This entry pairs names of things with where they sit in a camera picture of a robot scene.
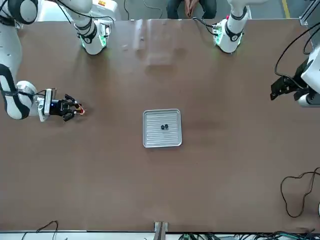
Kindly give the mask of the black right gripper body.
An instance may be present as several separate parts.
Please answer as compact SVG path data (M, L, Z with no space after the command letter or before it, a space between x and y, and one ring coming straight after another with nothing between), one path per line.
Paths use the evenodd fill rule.
M51 101L51 114L62 117L65 114L64 103L64 99L53 99Z

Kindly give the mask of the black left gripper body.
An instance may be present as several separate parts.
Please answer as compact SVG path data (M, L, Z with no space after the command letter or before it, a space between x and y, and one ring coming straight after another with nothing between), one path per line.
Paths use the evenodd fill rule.
M285 83L285 93L296 92L304 89L304 87L302 87L292 78L285 77L284 83Z

